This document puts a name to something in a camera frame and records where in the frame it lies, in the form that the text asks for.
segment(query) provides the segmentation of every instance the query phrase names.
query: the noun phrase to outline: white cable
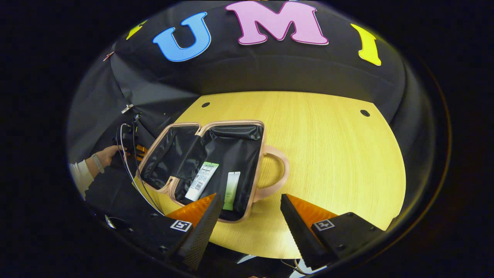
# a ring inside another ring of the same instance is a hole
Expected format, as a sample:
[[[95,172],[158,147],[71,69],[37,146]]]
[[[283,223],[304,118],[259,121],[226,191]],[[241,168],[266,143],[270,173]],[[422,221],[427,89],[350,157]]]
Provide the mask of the white cable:
[[[122,140],[122,127],[123,127],[123,126],[128,126],[128,127],[131,127],[131,126],[130,126],[130,125],[128,125],[128,124],[122,124],[122,125],[120,126],[120,144],[121,144],[121,146],[122,146],[122,150],[124,150],[124,142],[123,142],[123,140]],[[144,198],[144,200],[146,200],[146,202],[148,202],[148,204],[149,204],[150,206],[152,206],[152,207],[153,207],[156,211],[158,211],[161,215],[165,216],[165,215],[164,215],[164,214],[163,214],[163,213],[162,213],[159,209],[157,209],[156,207],[154,207],[154,206],[153,206],[153,205],[149,202],[149,200],[148,200],[146,197],[144,197],[144,195],[142,194],[141,190],[139,190],[139,187],[138,187],[138,186],[137,186],[137,184],[135,183],[134,179],[132,178],[132,174],[130,173],[130,168],[129,168],[129,166],[128,166],[128,163],[127,163],[127,156],[125,155],[125,153],[123,154],[123,159],[124,159],[124,163],[125,163],[125,169],[127,170],[127,174],[128,174],[128,176],[130,177],[130,179],[132,180],[132,183],[135,185],[135,189],[137,189],[137,191],[141,194],[141,196]]]

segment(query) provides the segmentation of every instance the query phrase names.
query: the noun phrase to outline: cosmetic bag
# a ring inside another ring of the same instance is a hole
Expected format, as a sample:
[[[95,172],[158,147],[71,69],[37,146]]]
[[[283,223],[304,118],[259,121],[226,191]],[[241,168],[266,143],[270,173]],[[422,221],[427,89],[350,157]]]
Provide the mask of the cosmetic bag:
[[[199,123],[167,126],[139,165],[144,186],[168,194],[184,206],[191,183],[204,162],[218,164],[199,196],[213,193],[225,197],[228,173],[240,172],[233,210],[222,209],[219,221],[239,222],[249,216],[253,203],[278,191],[288,180],[287,157],[275,147],[265,145],[265,127],[261,121],[219,121],[203,127]],[[278,157],[284,166],[281,179],[268,187],[257,188],[264,155]]]

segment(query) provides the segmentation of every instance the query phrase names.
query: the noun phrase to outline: bag handle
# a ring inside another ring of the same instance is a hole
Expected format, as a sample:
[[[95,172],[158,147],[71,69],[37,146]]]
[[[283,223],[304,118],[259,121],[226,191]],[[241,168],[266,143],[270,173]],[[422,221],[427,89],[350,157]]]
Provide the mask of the bag handle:
[[[254,195],[254,200],[253,202],[257,202],[260,199],[264,199],[266,197],[269,197],[270,195],[274,194],[276,191],[280,190],[281,187],[287,183],[288,181],[288,176],[290,175],[290,164],[288,163],[288,158],[287,156],[277,148],[269,145],[265,145],[263,149],[263,155],[270,154],[273,156],[278,157],[281,159],[283,162],[283,166],[285,168],[285,171],[283,172],[283,176],[281,179],[275,183],[274,185],[264,187],[264,188],[258,188],[255,192]]]

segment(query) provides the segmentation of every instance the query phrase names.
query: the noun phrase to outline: pink letter m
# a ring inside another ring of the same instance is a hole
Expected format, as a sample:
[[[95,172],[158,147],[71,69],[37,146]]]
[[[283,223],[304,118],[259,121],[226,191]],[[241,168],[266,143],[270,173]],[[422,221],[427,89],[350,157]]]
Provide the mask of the pink letter m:
[[[287,35],[288,28],[293,22],[295,32],[291,38],[299,43],[312,45],[327,45],[328,39],[323,36],[315,15],[316,8],[306,4],[287,1],[279,13],[275,13],[256,1],[243,1],[225,7],[236,13],[242,29],[239,38],[241,45],[260,44],[268,37],[259,32],[257,23],[262,25],[278,41]]]

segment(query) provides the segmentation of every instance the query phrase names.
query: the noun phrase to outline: light wood tabletop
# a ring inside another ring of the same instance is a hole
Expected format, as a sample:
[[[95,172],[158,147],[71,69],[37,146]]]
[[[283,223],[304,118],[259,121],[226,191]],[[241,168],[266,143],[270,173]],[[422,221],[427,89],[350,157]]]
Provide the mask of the light wood tabletop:
[[[201,96],[176,123],[204,126],[247,119],[264,122],[266,144],[286,154],[290,176],[281,190],[253,204],[249,218],[217,222],[210,242],[254,256],[301,258],[280,210],[282,193],[336,214],[354,212],[382,230],[400,212],[405,166],[391,128],[374,104],[318,93],[222,93]],[[281,161],[265,156],[258,187],[275,183],[282,174]],[[180,208],[166,194],[149,193],[166,214]]]

